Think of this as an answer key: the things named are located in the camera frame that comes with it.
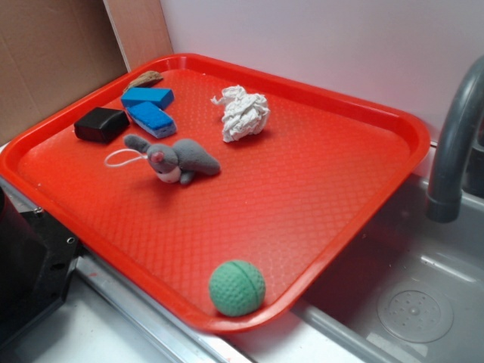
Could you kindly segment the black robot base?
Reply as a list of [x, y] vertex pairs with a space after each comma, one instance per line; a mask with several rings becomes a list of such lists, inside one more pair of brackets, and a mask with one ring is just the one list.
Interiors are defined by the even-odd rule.
[[19, 212], [1, 192], [1, 347], [62, 306], [79, 238], [51, 214]]

